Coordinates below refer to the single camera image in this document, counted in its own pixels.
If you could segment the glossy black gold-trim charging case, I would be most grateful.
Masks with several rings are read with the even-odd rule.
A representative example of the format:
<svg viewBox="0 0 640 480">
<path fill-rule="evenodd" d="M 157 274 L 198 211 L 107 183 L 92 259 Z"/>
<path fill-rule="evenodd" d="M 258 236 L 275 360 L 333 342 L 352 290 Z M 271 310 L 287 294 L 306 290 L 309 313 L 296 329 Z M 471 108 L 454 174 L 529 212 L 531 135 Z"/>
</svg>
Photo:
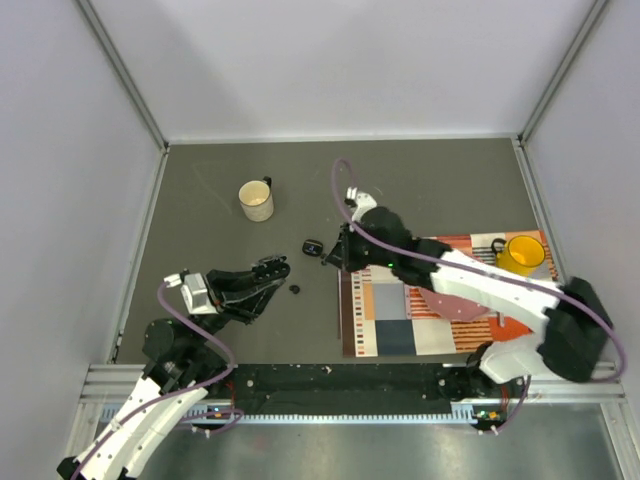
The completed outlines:
<svg viewBox="0 0 640 480">
<path fill-rule="evenodd" d="M 324 245 L 320 241 L 306 239 L 302 244 L 301 250 L 310 257 L 320 257 L 324 252 Z"/>
</svg>

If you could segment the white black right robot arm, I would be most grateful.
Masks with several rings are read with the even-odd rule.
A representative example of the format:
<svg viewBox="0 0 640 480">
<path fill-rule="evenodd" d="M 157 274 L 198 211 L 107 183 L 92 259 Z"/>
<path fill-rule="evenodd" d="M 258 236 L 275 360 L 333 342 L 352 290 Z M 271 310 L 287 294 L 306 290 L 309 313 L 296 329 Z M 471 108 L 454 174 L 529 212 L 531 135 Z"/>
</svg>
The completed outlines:
<svg viewBox="0 0 640 480">
<path fill-rule="evenodd" d="M 414 236 L 389 209 L 349 202 L 327 260 L 352 273 L 386 267 L 401 282 L 460 297 L 512 317 L 529 329 L 515 340 L 481 348 L 466 380 L 487 396 L 518 377 L 551 372 L 573 383 L 590 383 L 613 325 L 593 286 L 573 277 L 560 284 L 525 278 L 479 262 L 446 243 Z"/>
</svg>

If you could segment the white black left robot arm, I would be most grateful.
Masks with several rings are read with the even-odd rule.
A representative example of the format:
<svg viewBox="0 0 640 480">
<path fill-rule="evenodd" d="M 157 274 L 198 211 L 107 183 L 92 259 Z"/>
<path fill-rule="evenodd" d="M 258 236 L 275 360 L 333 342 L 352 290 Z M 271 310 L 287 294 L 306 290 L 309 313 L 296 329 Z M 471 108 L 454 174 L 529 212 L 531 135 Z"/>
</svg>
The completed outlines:
<svg viewBox="0 0 640 480">
<path fill-rule="evenodd" d="M 136 479 L 188 411 L 220 394 L 237 362 L 217 338 L 229 322 L 253 323 L 285 283 L 291 268 L 282 255 L 241 272 L 183 270 L 165 277 L 157 298 L 169 317 L 148 324 L 148 362 L 109 425 L 83 452 L 57 468 L 63 479 Z"/>
</svg>

